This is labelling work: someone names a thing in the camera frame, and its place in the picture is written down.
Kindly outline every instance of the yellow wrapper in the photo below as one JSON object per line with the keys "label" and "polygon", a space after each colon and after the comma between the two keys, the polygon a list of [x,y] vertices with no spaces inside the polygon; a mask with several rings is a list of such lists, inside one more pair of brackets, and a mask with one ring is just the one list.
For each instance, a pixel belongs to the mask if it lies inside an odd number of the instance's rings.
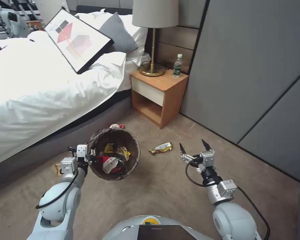
{"label": "yellow wrapper", "polygon": [[171,150],[172,150],[172,143],[167,142],[167,143],[163,143],[163,144],[149,150],[149,152],[152,155],[155,155],[156,153],[163,153],[163,152],[167,152],[167,151],[171,151]]}
{"label": "yellow wrapper", "polygon": [[[113,145],[114,145],[113,143],[108,143],[106,145],[106,147],[104,148],[104,153],[113,153]],[[115,153],[123,155],[126,158],[126,160],[128,161],[131,153],[128,152],[126,147],[118,145],[116,150],[117,151]]]}

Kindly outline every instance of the yellow sticker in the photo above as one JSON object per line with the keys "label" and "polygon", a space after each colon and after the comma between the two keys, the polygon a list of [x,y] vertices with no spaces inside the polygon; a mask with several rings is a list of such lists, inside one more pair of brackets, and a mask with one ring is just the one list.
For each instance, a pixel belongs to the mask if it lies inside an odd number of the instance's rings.
{"label": "yellow sticker", "polygon": [[161,224],[159,219],[153,216],[148,216],[146,219],[143,220],[142,225],[151,225],[151,224]]}

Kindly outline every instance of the pillow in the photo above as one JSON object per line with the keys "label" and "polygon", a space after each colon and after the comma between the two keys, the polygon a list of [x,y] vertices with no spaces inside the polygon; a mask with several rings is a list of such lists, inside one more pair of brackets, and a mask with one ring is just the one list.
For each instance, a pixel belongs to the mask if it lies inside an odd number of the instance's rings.
{"label": "pillow", "polygon": [[118,13],[113,14],[99,29],[104,35],[112,38],[114,44],[109,47],[109,52],[130,53],[138,49],[138,45],[124,28]]}
{"label": "pillow", "polygon": [[[102,9],[100,12],[93,12],[93,13],[77,13],[80,15],[80,19],[90,26],[94,27],[95,29],[99,30],[101,26],[113,15],[108,12],[104,12],[105,9]],[[134,56],[142,56],[144,53],[144,46],[147,39],[148,28],[144,27],[137,27],[132,24],[132,14],[130,15],[119,15],[121,18],[123,25],[127,32],[131,35],[133,40],[138,45],[138,49],[130,53],[129,55]]]}

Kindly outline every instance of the gray bed frame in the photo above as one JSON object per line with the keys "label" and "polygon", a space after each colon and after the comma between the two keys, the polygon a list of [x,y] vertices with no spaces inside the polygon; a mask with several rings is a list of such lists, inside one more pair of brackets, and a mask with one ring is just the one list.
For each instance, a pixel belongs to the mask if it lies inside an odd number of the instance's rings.
{"label": "gray bed frame", "polygon": [[[89,13],[100,11],[102,8],[78,5],[77,12]],[[106,12],[118,12],[120,15],[132,14],[131,9],[122,8],[106,8]],[[146,44],[146,52],[148,52],[149,47],[151,47],[151,44]],[[130,108],[131,97],[128,97],[90,120],[56,134],[47,141],[35,144],[4,160],[0,163],[0,187],[27,174],[54,156],[67,151],[67,147],[85,143],[99,129],[109,127],[113,123],[119,123]]]}

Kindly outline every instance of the table lamp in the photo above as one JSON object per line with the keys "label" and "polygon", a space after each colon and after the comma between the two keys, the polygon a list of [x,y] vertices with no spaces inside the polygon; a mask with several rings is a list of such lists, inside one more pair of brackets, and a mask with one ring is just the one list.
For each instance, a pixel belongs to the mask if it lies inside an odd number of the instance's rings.
{"label": "table lamp", "polygon": [[146,76],[161,76],[165,68],[154,63],[156,28],[178,25],[179,0],[134,0],[132,15],[133,25],[153,28],[151,63],[142,64],[139,71]]}

